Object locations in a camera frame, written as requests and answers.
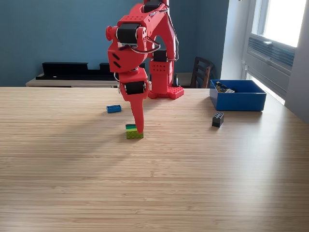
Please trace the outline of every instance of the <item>blue lego brick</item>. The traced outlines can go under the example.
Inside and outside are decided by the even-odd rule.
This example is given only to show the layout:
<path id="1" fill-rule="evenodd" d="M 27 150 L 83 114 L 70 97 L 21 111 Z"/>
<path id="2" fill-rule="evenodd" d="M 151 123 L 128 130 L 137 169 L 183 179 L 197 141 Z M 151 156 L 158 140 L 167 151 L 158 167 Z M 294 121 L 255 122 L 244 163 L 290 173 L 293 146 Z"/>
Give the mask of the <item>blue lego brick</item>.
<path id="1" fill-rule="evenodd" d="M 121 106 L 120 105 L 110 105 L 106 106 L 107 113 L 116 113 L 121 112 Z"/>

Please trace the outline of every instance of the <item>lego brick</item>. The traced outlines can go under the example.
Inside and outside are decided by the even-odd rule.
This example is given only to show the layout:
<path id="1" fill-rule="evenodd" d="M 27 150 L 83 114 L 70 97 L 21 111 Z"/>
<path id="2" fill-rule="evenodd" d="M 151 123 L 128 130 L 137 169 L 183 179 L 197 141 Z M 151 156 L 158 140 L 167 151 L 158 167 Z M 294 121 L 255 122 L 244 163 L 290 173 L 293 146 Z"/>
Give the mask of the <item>lego brick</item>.
<path id="1" fill-rule="evenodd" d="M 127 129 L 127 132 L 137 131 L 137 128 Z"/>
<path id="2" fill-rule="evenodd" d="M 182 87 L 169 87 L 169 97 L 173 100 L 181 97 L 184 94 Z"/>
<path id="3" fill-rule="evenodd" d="M 217 112 L 215 116 L 212 118 L 212 126 L 221 127 L 223 121 L 224 121 L 224 113 Z"/>
<path id="4" fill-rule="evenodd" d="M 126 138 L 127 139 L 142 139 L 144 137 L 144 132 L 142 134 L 137 131 L 127 131 Z"/>
<path id="5" fill-rule="evenodd" d="M 134 129 L 136 128 L 135 124 L 126 124 L 126 129 Z"/>
<path id="6" fill-rule="evenodd" d="M 121 106 L 120 105 L 110 105 L 106 106 L 107 113 L 116 113 L 121 112 Z"/>

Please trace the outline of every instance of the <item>blue wall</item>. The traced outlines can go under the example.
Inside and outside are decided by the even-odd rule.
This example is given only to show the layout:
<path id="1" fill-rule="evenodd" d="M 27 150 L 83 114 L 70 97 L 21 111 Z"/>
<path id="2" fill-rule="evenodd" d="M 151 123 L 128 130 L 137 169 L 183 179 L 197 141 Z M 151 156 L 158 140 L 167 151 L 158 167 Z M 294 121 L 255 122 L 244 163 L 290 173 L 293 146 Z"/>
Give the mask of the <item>blue wall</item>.
<path id="1" fill-rule="evenodd" d="M 106 27 L 116 25 L 139 2 L 0 0 L 0 86 L 25 86 L 42 73 L 43 62 L 89 62 L 89 68 L 97 69 L 108 61 Z M 176 72 L 191 72 L 197 55 L 218 66 L 222 63 L 226 3 L 171 0 L 170 14 L 180 42 Z M 208 28 L 216 37 L 209 37 Z"/>
<path id="2" fill-rule="evenodd" d="M 197 56 L 214 63 L 221 77 L 229 0 L 202 0 L 197 37 Z"/>

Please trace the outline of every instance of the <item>black lego brick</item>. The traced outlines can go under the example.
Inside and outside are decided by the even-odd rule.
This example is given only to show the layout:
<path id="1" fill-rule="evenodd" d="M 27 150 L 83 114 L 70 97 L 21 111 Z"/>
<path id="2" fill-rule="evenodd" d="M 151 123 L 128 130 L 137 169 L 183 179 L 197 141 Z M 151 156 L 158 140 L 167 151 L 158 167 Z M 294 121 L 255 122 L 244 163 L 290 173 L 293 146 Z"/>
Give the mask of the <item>black lego brick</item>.
<path id="1" fill-rule="evenodd" d="M 221 127 L 224 121 L 224 113 L 217 112 L 212 118 L 213 127 Z"/>

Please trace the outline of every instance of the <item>sunlight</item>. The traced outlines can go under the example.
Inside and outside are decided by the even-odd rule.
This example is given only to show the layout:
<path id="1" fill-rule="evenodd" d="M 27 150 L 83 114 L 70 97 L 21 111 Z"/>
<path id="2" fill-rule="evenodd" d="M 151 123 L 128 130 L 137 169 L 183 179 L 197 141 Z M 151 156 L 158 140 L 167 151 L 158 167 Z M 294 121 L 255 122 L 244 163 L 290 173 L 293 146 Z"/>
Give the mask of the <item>sunlight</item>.
<path id="1" fill-rule="evenodd" d="M 297 47 L 306 0 L 269 0 L 264 37 Z"/>

